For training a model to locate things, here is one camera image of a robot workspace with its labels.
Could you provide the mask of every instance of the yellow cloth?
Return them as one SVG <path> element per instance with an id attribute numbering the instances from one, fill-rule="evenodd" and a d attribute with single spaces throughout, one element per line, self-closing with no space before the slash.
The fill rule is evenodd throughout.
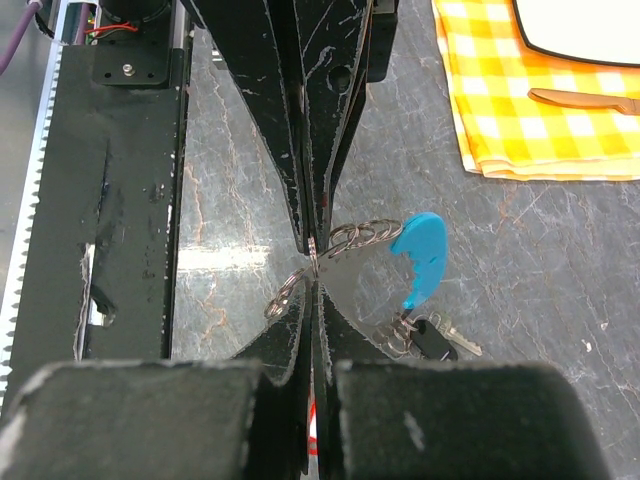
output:
<path id="1" fill-rule="evenodd" d="M 531 100 L 530 88 L 640 98 L 640 69 L 527 48 L 512 0 L 433 0 L 466 170 L 517 180 L 640 178 L 640 116 Z"/>

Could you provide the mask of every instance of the car key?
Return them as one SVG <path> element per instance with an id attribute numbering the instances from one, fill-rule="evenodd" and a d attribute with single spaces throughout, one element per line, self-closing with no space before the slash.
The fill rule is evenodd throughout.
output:
<path id="1" fill-rule="evenodd" d="M 416 328 L 410 334 L 412 343 L 430 360 L 457 360 L 458 352 L 453 345 L 426 318 L 418 318 L 413 323 Z"/>
<path id="2" fill-rule="evenodd" d="M 451 325 L 451 317 L 449 317 L 448 315 L 441 315 L 437 312 L 433 312 L 429 318 L 433 319 L 436 316 L 438 318 L 436 320 L 435 328 L 440 334 L 442 334 L 444 338 L 446 338 L 447 340 L 451 340 L 456 345 L 459 345 L 460 347 L 478 357 L 482 356 L 482 348 L 478 344 L 467 340 L 462 336 L 460 332 L 453 328 L 453 326 Z"/>

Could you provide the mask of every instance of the wooden knife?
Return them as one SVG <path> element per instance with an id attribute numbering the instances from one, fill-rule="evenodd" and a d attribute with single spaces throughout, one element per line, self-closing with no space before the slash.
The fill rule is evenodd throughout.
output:
<path id="1" fill-rule="evenodd" d="M 529 97 L 537 102 L 569 108 L 615 108 L 625 115 L 640 115 L 640 100 L 612 95 L 565 92 L 547 88 L 532 88 Z"/>

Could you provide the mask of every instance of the black-rimmed plate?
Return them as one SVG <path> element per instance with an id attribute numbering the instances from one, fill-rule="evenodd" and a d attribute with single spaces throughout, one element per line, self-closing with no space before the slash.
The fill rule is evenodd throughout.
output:
<path id="1" fill-rule="evenodd" d="M 605 65 L 640 67 L 640 0 L 513 0 L 529 48 Z"/>

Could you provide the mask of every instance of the metal bracket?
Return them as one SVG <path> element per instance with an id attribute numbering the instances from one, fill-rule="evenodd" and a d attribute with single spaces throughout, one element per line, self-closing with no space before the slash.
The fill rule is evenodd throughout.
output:
<path id="1" fill-rule="evenodd" d="M 173 23 L 172 14 L 167 11 L 152 23 L 141 25 L 137 32 L 114 31 L 98 39 L 93 81 L 113 87 L 166 87 L 170 80 Z"/>

